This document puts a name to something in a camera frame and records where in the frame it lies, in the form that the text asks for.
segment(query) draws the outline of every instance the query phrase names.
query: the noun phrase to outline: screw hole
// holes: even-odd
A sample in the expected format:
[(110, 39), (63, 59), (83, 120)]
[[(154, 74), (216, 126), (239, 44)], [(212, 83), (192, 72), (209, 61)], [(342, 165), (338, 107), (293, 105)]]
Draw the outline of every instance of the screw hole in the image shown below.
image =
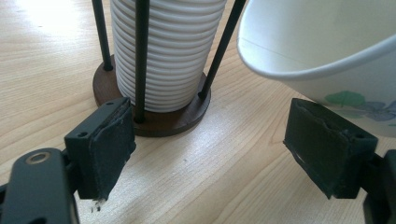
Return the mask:
[(46, 224), (47, 223), (47, 219), (44, 217), (39, 217), (36, 218), (35, 220), (29, 222), (29, 224)]
[(77, 137), (84, 137), (84, 136), (86, 136), (88, 133), (87, 132), (82, 132), (82, 133), (79, 133), (78, 135), (77, 135)]
[(49, 152), (38, 152), (26, 159), (26, 163), (30, 165), (38, 164), (40, 162), (46, 161), (49, 157)]

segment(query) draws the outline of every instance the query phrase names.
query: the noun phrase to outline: wooden table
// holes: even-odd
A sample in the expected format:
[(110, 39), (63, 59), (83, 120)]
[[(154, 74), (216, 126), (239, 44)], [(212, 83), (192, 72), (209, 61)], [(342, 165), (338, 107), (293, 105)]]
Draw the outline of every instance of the wooden table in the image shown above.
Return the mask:
[[(109, 2), (105, 1), (112, 48)], [(213, 59), (233, 1), (208, 57)], [(91, 1), (0, 1), (0, 184), (12, 163), (64, 136), (97, 106), (101, 63)], [(236, 34), (204, 119), (171, 137), (137, 137), (137, 149), (100, 212), (78, 200), (81, 223), (362, 223), (357, 200), (327, 200), (282, 144), (292, 97), (240, 61)], [(380, 138), (377, 152), (396, 145)]]

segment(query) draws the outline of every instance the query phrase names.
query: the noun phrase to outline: wooden base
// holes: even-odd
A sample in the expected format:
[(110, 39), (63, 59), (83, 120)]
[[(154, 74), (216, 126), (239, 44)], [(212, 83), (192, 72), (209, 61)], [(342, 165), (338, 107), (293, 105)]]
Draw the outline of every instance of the wooden base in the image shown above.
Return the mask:
[[(93, 77), (93, 94), (98, 105), (122, 97), (117, 86), (114, 55), (111, 56), (111, 61), (114, 67), (112, 71), (105, 71), (101, 64)], [(204, 100), (198, 97), (205, 78), (205, 74), (202, 74), (197, 93), (185, 107), (169, 113), (145, 111), (145, 121), (134, 122), (135, 134), (146, 137), (165, 137), (183, 133), (197, 124), (204, 117), (210, 103), (210, 92)]]

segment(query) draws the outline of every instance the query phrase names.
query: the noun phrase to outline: black metal rod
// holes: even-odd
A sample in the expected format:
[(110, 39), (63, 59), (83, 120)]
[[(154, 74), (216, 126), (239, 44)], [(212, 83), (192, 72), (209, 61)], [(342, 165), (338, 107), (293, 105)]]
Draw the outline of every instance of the black metal rod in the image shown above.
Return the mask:
[(231, 11), (230, 18), (227, 21), (223, 35), (219, 42), (219, 46), (218, 46), (218, 50), (216, 51), (215, 58), (213, 59), (213, 62), (210, 66), (204, 86), (202, 87), (202, 90), (198, 93), (198, 96), (201, 99), (205, 99), (209, 93), (210, 87), (212, 86), (216, 73), (219, 70), (219, 66), (224, 56), (225, 50), (227, 49), (228, 44), (230, 43), (231, 36), (233, 35), (233, 30), (235, 29), (236, 24), (238, 23), (242, 10), (244, 9), (245, 3), (246, 0), (235, 0), (235, 2), (233, 3), (233, 9)]
[(135, 50), (135, 107), (134, 121), (145, 120), (146, 72), (149, 43), (149, 0), (135, 2), (136, 50)]
[(105, 71), (113, 70), (110, 59), (110, 50), (108, 48), (105, 13), (103, 12), (102, 0), (92, 0), (93, 13), (95, 14), (96, 29), (98, 30), (99, 43), (102, 51), (103, 68)]

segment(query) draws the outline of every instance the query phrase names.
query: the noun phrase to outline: light wood grain surface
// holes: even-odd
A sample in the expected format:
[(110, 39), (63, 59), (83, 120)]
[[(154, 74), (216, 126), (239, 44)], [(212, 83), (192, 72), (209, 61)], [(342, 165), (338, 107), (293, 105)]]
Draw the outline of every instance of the light wood grain surface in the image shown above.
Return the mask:
[[(109, 2), (104, 1), (113, 52)], [(232, 8), (229, 1), (210, 52)], [(97, 107), (101, 63), (91, 1), (0, 1), (0, 184), (12, 163), (64, 136)], [(165, 138), (137, 137), (137, 149), (100, 212), (78, 200), (81, 223), (363, 223), (357, 200), (327, 200), (282, 144), (288, 87), (249, 71), (236, 32), (212, 86), (204, 119)], [(380, 138), (377, 152), (396, 145)]]

